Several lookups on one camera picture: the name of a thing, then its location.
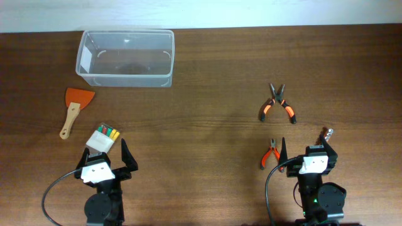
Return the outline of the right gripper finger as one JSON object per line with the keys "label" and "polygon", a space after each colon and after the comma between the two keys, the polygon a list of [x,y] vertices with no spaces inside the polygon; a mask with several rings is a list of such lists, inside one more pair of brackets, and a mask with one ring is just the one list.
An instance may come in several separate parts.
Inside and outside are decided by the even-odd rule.
{"label": "right gripper finger", "polygon": [[288,161],[288,155],[287,155],[287,150],[286,150],[286,141],[285,141],[285,138],[283,137],[281,140],[281,151],[280,151],[280,158],[278,160],[278,163],[284,164],[286,161]]}
{"label": "right gripper finger", "polygon": [[327,131],[327,129],[330,129],[330,128],[324,127],[324,128],[322,129],[322,132],[321,132],[320,135],[319,135],[318,141],[319,141],[319,144],[321,144],[321,145],[324,146],[324,148],[325,148],[325,150],[326,150],[326,152],[327,152],[329,158],[331,158],[331,159],[337,159],[337,158],[338,158],[338,154],[337,154],[337,153],[334,151],[334,149],[329,145],[329,141],[326,141],[326,140],[324,139],[324,137],[323,137],[324,134],[325,134],[325,132]]}

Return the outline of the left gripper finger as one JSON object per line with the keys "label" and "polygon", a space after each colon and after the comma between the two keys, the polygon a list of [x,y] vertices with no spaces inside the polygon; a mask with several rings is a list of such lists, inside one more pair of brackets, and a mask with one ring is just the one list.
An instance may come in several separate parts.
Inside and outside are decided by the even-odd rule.
{"label": "left gripper finger", "polygon": [[123,171],[132,172],[138,170],[138,163],[129,151],[128,145],[123,138],[121,139],[121,158],[125,164],[125,166],[122,167]]}
{"label": "left gripper finger", "polygon": [[84,152],[82,154],[82,157],[81,157],[81,159],[80,159],[80,161],[78,163],[78,166],[85,166],[85,164],[87,162],[87,158],[89,157],[89,155],[90,155],[89,149],[85,148]]}

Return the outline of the small red cutter pliers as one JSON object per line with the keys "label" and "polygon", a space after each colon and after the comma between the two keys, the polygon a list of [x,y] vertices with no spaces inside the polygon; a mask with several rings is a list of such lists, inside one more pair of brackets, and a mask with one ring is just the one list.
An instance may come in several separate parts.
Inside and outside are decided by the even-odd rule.
{"label": "small red cutter pliers", "polygon": [[273,155],[277,159],[277,162],[280,161],[280,152],[277,150],[275,139],[271,139],[269,148],[268,148],[267,152],[264,154],[264,156],[262,157],[261,164],[260,164],[261,170],[264,170],[266,168],[267,159],[271,155]]}

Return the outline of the orange socket bit rail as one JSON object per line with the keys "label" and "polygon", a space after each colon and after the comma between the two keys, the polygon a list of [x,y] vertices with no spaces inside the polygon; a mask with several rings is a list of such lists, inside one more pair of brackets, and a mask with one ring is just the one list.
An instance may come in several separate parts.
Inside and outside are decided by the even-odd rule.
{"label": "orange socket bit rail", "polygon": [[324,134],[324,139],[326,140],[326,141],[329,141],[329,139],[331,138],[331,136],[332,136],[332,134],[334,133],[334,130],[333,129],[327,129],[327,131],[325,132],[325,134]]}

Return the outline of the long nose pliers orange black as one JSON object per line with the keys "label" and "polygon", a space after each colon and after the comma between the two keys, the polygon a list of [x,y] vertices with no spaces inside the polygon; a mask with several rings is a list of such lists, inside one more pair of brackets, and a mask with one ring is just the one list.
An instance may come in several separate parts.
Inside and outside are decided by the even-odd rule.
{"label": "long nose pliers orange black", "polygon": [[283,92],[285,89],[285,84],[281,84],[278,90],[275,89],[274,85],[271,83],[269,85],[271,91],[271,98],[269,98],[262,106],[261,111],[259,114],[259,120],[261,122],[265,121],[266,116],[268,115],[268,111],[274,106],[275,104],[280,104],[288,114],[290,118],[290,122],[292,124],[296,124],[296,114],[293,108],[287,103],[287,101],[283,98]]}

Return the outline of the clear plastic container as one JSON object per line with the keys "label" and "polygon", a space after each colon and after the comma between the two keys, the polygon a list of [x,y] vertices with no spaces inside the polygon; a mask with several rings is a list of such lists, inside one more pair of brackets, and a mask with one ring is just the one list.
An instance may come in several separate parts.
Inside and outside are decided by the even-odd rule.
{"label": "clear plastic container", "polygon": [[175,35],[171,30],[84,31],[75,71],[99,87],[171,87]]}

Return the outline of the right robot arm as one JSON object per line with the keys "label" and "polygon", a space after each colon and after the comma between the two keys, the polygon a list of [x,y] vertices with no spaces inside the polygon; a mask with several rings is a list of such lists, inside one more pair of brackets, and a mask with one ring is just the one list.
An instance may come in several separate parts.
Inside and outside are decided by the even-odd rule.
{"label": "right robot arm", "polygon": [[338,225],[344,217],[346,190],[335,183],[322,181],[322,177],[335,168],[338,158],[328,144],[333,133],[333,129],[327,129],[319,136],[319,144],[306,147],[305,154],[291,160],[285,142],[282,142],[279,165],[286,169],[287,177],[297,178],[303,209],[303,218],[296,220],[296,225]]}

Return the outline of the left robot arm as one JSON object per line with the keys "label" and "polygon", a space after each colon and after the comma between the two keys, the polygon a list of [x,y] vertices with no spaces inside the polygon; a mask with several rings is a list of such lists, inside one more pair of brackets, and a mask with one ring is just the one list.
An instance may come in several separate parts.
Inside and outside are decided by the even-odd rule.
{"label": "left robot arm", "polygon": [[121,140],[121,159],[124,166],[111,169],[106,153],[90,154],[88,148],[84,149],[74,177],[96,189],[96,194],[84,206],[87,225],[122,225],[124,222],[121,182],[130,180],[131,173],[138,170],[124,139]]}

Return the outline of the screwdriver set clear case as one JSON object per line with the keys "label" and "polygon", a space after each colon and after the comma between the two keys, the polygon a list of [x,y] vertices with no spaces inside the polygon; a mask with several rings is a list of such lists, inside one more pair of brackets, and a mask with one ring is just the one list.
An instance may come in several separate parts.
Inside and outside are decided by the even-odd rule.
{"label": "screwdriver set clear case", "polygon": [[90,154],[108,153],[120,131],[105,123],[101,123],[85,144]]}

